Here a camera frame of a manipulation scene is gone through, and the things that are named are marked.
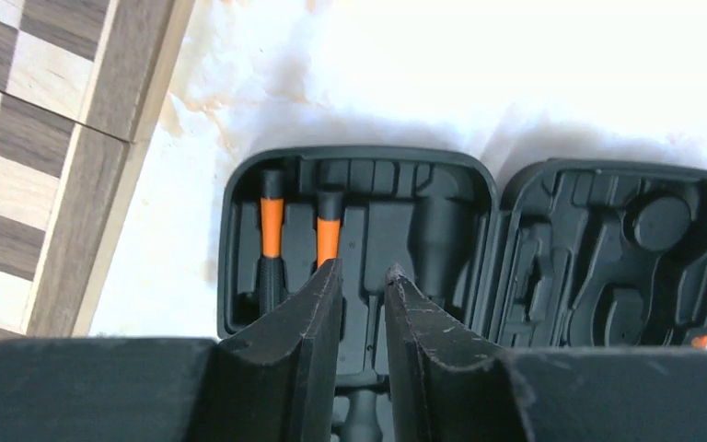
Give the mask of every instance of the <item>orange tab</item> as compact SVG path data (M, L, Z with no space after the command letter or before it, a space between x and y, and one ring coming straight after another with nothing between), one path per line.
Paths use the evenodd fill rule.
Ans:
M707 335L706 336L699 336L697 338L692 338L692 346L695 348L706 348Z
M283 199L261 198L261 254L277 258L281 249L283 230Z
M316 256L319 267L326 260L337 258L337 248L340 243L340 220L318 218L318 253Z

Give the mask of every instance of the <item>screwdriver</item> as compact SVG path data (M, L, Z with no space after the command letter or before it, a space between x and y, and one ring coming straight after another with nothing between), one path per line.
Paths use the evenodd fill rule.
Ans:
M256 285L261 316L284 300L285 275L281 258L283 181L281 170L267 169L261 173L261 256Z
M337 258L342 219L342 190L338 188L319 190L318 210L316 257L320 267L326 260Z

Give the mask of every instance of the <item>wooden frame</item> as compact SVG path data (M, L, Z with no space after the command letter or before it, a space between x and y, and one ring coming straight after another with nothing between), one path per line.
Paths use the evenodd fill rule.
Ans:
M67 115L52 103L17 96L74 128L29 318L22 332L0 328L0 340L87 335L193 6L193 0L99 1L107 14L83 111ZM0 93L11 97L9 87Z

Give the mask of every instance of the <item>wooden chessboard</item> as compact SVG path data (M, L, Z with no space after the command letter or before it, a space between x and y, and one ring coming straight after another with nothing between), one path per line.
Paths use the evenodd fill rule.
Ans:
M0 0L0 339L86 334L192 0Z

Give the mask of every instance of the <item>molded tool compartment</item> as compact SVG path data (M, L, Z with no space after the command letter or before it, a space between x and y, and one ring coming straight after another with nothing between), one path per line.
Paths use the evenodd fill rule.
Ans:
M552 160L506 186L496 293L505 346L681 345L707 335L707 171Z
M343 191L333 439L393 440L383 294L394 262L504 346L677 345L707 335L707 171L551 160L516 174L501 201L473 157L358 145L267 151L232 174L221 337L260 314L264 170L283 175L288 296L317 267L319 191Z

